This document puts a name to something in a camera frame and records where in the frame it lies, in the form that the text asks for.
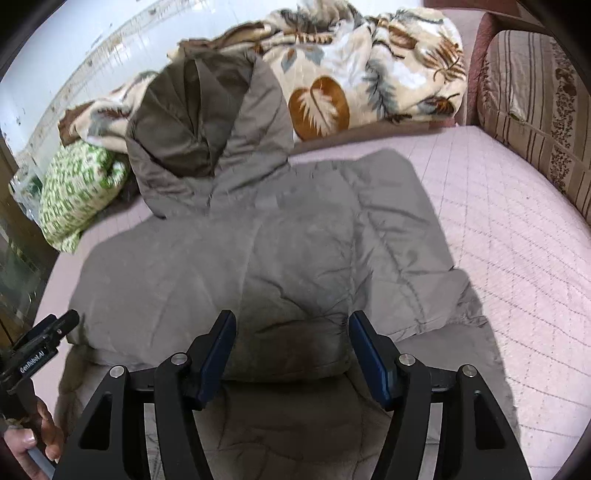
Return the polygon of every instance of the floral blanket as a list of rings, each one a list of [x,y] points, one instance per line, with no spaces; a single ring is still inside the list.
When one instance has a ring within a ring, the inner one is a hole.
[[[276,10],[213,40],[183,40],[169,57],[203,47],[251,48],[262,55],[301,140],[383,119],[447,119],[466,89],[460,34],[430,8],[363,17],[348,2],[316,0],[296,11]]]

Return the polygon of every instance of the black clamp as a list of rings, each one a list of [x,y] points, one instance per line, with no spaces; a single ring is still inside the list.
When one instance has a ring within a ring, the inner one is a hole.
[[[431,403],[443,403],[434,480],[531,480],[517,439],[475,367],[426,367],[400,354],[361,311],[349,318],[349,337],[374,400],[394,411],[372,480],[418,478]]]
[[[154,403],[167,480],[213,480],[193,410],[205,408],[219,389],[235,337],[236,319],[224,310],[186,353],[148,370],[111,368],[70,436],[54,478],[150,480],[144,404]],[[361,311],[349,318],[349,337],[374,400],[394,412],[372,480],[417,480],[431,403],[443,403],[434,480],[531,480],[517,440],[475,367],[426,367],[400,354]]]

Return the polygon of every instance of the fingernail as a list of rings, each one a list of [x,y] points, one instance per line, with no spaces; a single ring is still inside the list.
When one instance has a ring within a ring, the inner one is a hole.
[[[27,445],[35,445],[37,443],[37,439],[32,430],[25,430],[24,440]]]

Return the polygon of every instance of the quilted mattress cover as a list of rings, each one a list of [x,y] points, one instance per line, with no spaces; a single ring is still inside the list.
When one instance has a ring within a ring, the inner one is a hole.
[[[534,480],[551,479],[591,418],[591,229],[538,171],[478,127],[349,144],[292,157],[407,156],[430,196],[457,266],[495,332]],[[61,254],[38,312],[62,314],[98,243],[151,216],[138,199]],[[53,405],[67,348],[35,381]]]

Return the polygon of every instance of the human hand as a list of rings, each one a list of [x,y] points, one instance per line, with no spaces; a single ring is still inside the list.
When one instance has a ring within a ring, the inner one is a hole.
[[[53,423],[53,418],[47,406],[40,398],[37,399],[37,411],[41,416],[41,440],[47,445],[45,455],[49,460],[57,460],[61,457],[64,448],[64,434]],[[27,453],[28,450],[37,445],[37,439],[32,430],[9,429],[4,434],[4,441],[14,458],[32,480],[48,480],[47,475],[43,473]]]

